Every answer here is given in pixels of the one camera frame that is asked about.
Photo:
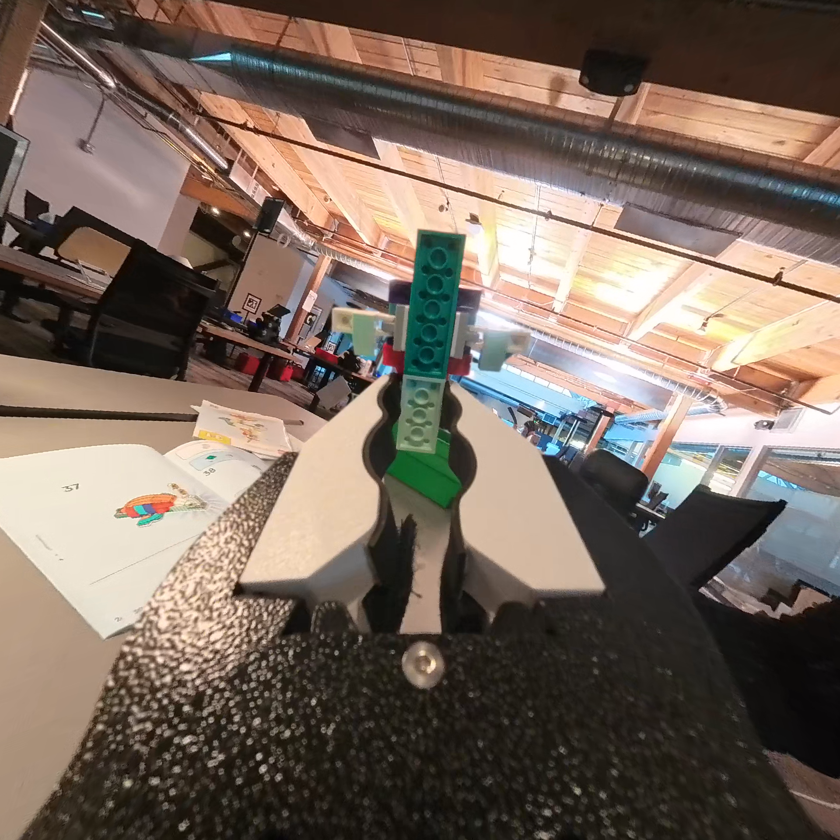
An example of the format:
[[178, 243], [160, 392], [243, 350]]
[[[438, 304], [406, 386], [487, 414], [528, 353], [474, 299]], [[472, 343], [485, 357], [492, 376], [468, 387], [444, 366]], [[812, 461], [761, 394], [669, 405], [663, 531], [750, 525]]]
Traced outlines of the colourful lego model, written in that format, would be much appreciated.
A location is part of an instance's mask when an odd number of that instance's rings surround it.
[[334, 308], [331, 313], [333, 329], [351, 336], [358, 357], [374, 359], [378, 348], [390, 348], [384, 363], [402, 376], [395, 426], [399, 451], [436, 453], [447, 380], [469, 373], [473, 350], [479, 352], [480, 370], [498, 372], [530, 341], [525, 329], [477, 324], [481, 292], [459, 285], [465, 249], [462, 234], [420, 230], [413, 279], [390, 294], [388, 312]]

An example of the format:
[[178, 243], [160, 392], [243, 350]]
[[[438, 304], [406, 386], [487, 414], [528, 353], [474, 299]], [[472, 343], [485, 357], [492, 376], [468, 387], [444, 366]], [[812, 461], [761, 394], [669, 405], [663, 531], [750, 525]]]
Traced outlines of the green plastic bin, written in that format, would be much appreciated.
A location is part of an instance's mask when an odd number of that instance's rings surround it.
[[440, 428], [433, 454], [397, 449], [387, 474], [436, 506], [449, 509], [461, 490], [448, 461], [450, 439], [450, 432]]

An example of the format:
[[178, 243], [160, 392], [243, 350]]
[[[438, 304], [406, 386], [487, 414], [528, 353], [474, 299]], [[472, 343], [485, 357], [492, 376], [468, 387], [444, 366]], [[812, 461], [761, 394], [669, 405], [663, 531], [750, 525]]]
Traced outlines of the silver ventilation duct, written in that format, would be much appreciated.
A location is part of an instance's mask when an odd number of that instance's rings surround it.
[[73, 45], [47, 22], [41, 22], [38, 35], [46, 42], [48, 47], [69, 60], [72, 65], [92, 79], [102, 92], [112, 98], [117, 97], [146, 109], [160, 122], [172, 128], [193, 150], [200, 165], [222, 175], [229, 173], [230, 163], [228, 160], [207, 142], [191, 124], [187, 123], [178, 112], [147, 97], [142, 92], [124, 85], [100, 67], [84, 49]]

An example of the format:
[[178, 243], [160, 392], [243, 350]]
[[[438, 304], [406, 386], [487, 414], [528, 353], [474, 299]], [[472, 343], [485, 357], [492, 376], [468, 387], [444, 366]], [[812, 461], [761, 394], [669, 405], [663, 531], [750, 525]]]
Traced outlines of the black spiral ventilation duct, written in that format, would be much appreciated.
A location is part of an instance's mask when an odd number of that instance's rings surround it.
[[485, 91], [196, 33], [185, 62], [234, 97], [599, 197], [651, 194], [838, 234], [838, 172]]

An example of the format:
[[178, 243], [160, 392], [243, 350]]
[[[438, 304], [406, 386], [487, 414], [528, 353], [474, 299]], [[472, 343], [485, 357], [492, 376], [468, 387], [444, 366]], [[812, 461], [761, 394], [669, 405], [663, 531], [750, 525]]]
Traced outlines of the brown cardboard box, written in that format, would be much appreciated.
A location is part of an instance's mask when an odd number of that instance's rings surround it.
[[796, 580], [791, 585], [771, 586], [759, 598], [759, 604], [774, 618], [794, 616], [818, 606], [835, 601], [837, 597], [829, 592]]

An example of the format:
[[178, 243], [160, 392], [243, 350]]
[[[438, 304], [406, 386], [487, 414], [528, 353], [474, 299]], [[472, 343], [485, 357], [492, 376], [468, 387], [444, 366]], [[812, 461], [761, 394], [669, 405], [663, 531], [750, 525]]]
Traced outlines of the wooden work table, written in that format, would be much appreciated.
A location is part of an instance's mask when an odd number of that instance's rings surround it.
[[6, 246], [1, 246], [1, 269], [51, 291], [93, 301], [99, 300], [110, 284], [110, 281], [95, 282], [72, 266], [57, 264]]

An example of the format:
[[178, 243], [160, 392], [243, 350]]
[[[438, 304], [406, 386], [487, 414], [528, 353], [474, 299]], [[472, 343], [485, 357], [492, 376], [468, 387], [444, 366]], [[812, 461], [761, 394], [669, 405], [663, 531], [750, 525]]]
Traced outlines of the black ceiling mount box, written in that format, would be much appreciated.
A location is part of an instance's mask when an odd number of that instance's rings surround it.
[[648, 64], [646, 56], [589, 48], [582, 58], [579, 83], [586, 90], [605, 97], [633, 96], [644, 81]]

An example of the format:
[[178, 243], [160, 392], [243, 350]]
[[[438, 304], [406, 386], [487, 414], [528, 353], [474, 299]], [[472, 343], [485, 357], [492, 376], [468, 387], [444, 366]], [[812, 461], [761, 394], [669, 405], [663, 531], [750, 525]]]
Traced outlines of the folded instruction leaflet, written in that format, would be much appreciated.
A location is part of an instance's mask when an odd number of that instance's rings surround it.
[[243, 450], [262, 459], [276, 459], [301, 451], [302, 442], [290, 434], [282, 419], [203, 401], [196, 408], [194, 439]]

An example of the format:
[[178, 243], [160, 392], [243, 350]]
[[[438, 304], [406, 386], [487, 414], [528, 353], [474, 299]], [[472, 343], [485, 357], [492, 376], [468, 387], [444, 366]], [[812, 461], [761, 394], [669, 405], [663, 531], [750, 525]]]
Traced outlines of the wooden support post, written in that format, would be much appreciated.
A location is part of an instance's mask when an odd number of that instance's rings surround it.
[[657, 469], [694, 402], [695, 400], [687, 394], [677, 394], [670, 400], [665, 418], [659, 422], [654, 439], [647, 448], [639, 467], [648, 481], [654, 479]]

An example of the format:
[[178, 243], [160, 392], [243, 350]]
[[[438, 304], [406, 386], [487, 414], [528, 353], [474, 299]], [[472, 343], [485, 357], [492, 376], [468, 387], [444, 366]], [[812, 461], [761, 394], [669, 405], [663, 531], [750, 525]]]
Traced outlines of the red storage bin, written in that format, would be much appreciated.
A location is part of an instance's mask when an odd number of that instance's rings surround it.
[[261, 372], [264, 374], [260, 380], [261, 382], [265, 379], [277, 382], [289, 382], [295, 377], [298, 366], [292, 360], [286, 360], [271, 353], [258, 357], [242, 351], [236, 357], [234, 369], [240, 373], [250, 375], [251, 384], [249, 389], [256, 391], [258, 387], [255, 385], [255, 382], [258, 373]]

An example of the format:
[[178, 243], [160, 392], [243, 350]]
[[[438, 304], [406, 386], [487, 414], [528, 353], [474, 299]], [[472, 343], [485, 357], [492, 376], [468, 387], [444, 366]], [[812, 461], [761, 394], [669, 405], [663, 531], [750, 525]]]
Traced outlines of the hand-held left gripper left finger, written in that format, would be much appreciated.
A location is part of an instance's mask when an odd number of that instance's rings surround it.
[[396, 521], [383, 478], [395, 380], [377, 380], [307, 441], [239, 578], [242, 596], [336, 602], [392, 632]]

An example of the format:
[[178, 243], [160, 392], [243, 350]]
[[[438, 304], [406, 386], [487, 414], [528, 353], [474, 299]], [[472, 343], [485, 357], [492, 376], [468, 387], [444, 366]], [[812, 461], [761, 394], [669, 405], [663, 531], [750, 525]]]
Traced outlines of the black mesh office chair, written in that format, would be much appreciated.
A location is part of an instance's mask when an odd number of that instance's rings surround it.
[[84, 365], [182, 382], [215, 279], [135, 244], [102, 293], [80, 345]]

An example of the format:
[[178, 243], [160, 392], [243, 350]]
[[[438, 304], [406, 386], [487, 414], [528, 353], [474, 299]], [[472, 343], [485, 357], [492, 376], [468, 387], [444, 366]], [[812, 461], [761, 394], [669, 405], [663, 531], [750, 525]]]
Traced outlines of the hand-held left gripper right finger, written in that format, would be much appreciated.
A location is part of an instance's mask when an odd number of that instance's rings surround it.
[[465, 592], [492, 617], [508, 602], [533, 606], [564, 596], [599, 595], [605, 585], [540, 452], [492, 411], [453, 386], [475, 465], [469, 487], [442, 509], [402, 485], [402, 519], [416, 523], [413, 592], [404, 634], [439, 634], [440, 584], [450, 530], [459, 516]]

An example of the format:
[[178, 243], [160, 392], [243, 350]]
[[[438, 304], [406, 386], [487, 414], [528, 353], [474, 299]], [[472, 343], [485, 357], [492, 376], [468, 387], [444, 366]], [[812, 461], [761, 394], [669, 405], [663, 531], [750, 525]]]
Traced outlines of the open lego instruction booklet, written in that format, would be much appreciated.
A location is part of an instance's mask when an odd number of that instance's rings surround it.
[[111, 444], [3, 458], [2, 530], [108, 639], [275, 461], [197, 439], [165, 454]]

